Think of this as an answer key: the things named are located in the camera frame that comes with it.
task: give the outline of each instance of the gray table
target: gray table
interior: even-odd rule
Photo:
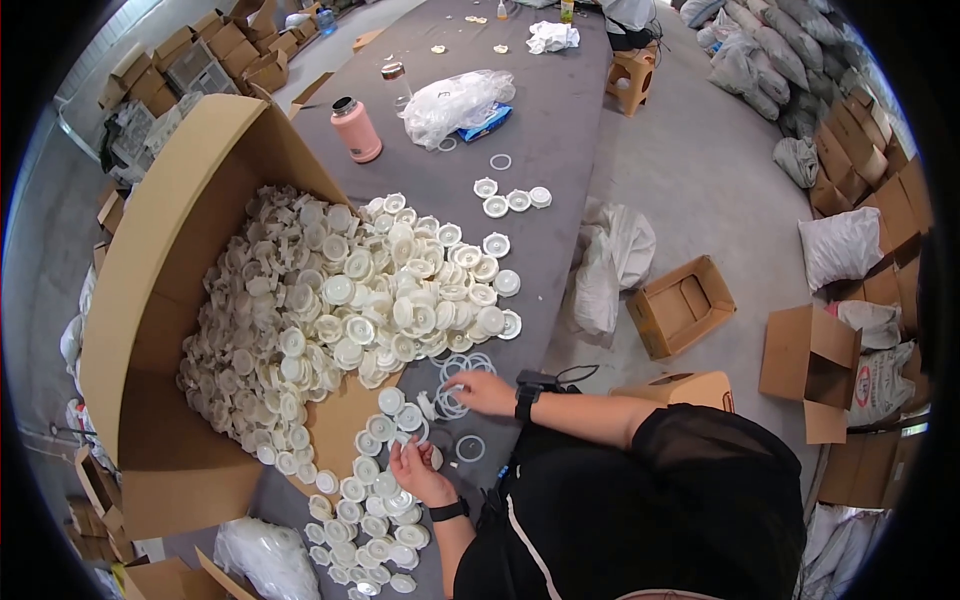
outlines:
[[[419,215],[433,214],[441,223],[460,225],[464,240],[470,244],[479,245],[495,230],[510,236],[512,249],[500,260],[500,268],[516,271],[522,285],[516,296],[501,299],[498,305],[520,315],[523,331],[510,342],[494,338],[471,351],[488,354],[499,373],[512,382],[521,369],[540,367],[557,321],[593,168],[612,52],[602,17],[591,14],[576,17],[579,48],[532,55],[524,43],[530,37],[530,25],[542,20],[559,21],[559,9],[534,10],[509,1],[506,4],[509,19],[498,21],[495,0],[482,0],[478,5],[470,0],[428,0],[401,17],[330,78],[306,103],[316,107],[301,110],[293,124],[355,204],[398,191]],[[488,22],[466,22],[467,15],[485,16]],[[430,52],[438,44],[446,46],[445,54]],[[509,46],[510,51],[496,54],[492,48],[498,44]],[[403,61],[414,91],[473,70],[510,71],[516,86],[516,97],[510,103],[514,114],[499,130],[477,141],[461,141],[448,153],[428,153],[407,137],[380,78],[380,67],[390,55],[393,60]],[[330,125],[330,105],[343,96],[352,96],[367,106],[383,140],[383,152],[373,162],[354,163]],[[507,171],[497,172],[489,166],[490,157],[500,153],[513,158],[513,166]],[[472,192],[473,182],[482,177],[497,180],[503,193],[545,186],[553,194],[553,203],[543,210],[531,208],[522,214],[511,212],[501,219],[491,219]],[[438,370],[427,360],[409,365],[399,383],[409,398],[421,390],[432,393],[438,385]],[[469,500],[475,519],[482,503],[479,488],[495,482],[513,449],[518,427],[513,420],[470,413],[432,426],[430,440],[444,451],[447,461],[455,461],[453,442],[467,433],[486,441],[486,455],[477,463],[461,463],[456,469],[444,466],[442,473]],[[301,532],[309,520],[303,495],[274,469],[265,469],[251,514]],[[212,551],[214,534],[215,529],[208,529],[177,536],[168,539],[167,545],[192,563],[192,547],[188,544],[196,542],[204,551]],[[359,542],[366,540],[367,536],[361,534]],[[393,564],[389,567],[396,571]],[[325,571],[318,568],[324,598],[346,598],[347,589],[333,584]],[[414,576],[419,586],[413,594],[403,596],[386,586],[378,597],[442,597],[436,543],[421,551]]]

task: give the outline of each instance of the human hand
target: human hand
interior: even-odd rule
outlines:
[[[446,380],[444,389],[464,386],[455,391],[457,401],[484,415],[512,417],[516,409],[516,391],[506,381],[486,371],[460,371]]]
[[[433,445],[424,442],[417,446],[417,436],[410,438],[402,449],[394,441],[390,448],[390,471],[400,486],[419,498],[427,508],[435,509],[457,501],[457,491],[446,477],[433,469],[430,456]]]

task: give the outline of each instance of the pink water bottle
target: pink water bottle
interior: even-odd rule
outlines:
[[[370,162],[380,155],[383,142],[373,130],[373,123],[362,102],[344,96],[333,103],[330,123],[350,150],[350,158],[356,162]]]

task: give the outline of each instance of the blue package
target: blue package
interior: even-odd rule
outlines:
[[[475,127],[471,130],[457,130],[457,133],[464,138],[465,142],[473,141],[479,137],[483,137],[487,133],[492,132],[496,128],[503,125],[503,122],[507,120],[507,117],[510,116],[510,113],[514,111],[514,108],[510,105],[500,104],[499,102],[494,102],[491,107],[492,114],[490,118],[484,121],[484,124],[480,127]]]

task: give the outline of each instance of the black smartwatch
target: black smartwatch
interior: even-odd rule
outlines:
[[[514,419],[530,422],[530,407],[540,399],[540,392],[550,385],[556,385],[557,378],[541,372],[524,369],[516,376],[516,408]]]
[[[430,520],[435,523],[446,521],[460,515],[470,516],[470,506],[467,504],[467,499],[463,496],[457,496],[457,501],[453,504],[430,509]]]

